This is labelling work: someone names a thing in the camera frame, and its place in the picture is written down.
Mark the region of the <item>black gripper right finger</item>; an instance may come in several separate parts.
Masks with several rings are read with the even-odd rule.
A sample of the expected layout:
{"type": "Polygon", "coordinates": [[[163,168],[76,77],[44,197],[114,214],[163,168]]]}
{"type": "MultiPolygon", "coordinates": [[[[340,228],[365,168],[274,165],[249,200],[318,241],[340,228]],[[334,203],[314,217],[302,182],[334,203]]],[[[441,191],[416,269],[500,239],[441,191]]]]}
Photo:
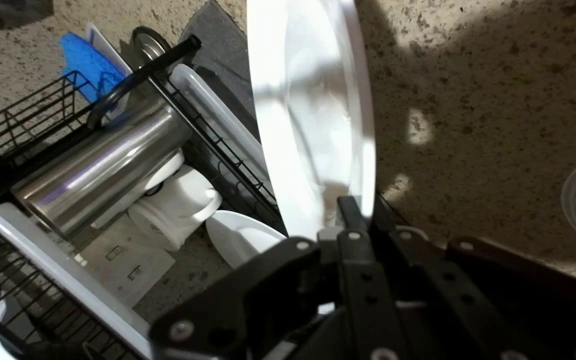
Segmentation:
{"type": "Polygon", "coordinates": [[[409,289],[424,297],[430,335],[445,360],[540,358],[540,346],[512,327],[455,263],[407,230],[383,198],[373,203],[373,226],[404,263],[409,289]]]}

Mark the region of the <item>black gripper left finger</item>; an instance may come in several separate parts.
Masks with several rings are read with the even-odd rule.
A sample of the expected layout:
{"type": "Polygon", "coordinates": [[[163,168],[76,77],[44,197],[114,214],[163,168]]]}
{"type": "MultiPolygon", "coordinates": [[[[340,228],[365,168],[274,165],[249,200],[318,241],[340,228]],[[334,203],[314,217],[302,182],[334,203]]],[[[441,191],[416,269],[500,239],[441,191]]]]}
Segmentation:
{"type": "Polygon", "coordinates": [[[340,301],[358,360],[405,360],[407,346],[391,302],[383,269],[377,265],[354,197],[336,200],[341,230],[336,235],[340,301]]]}

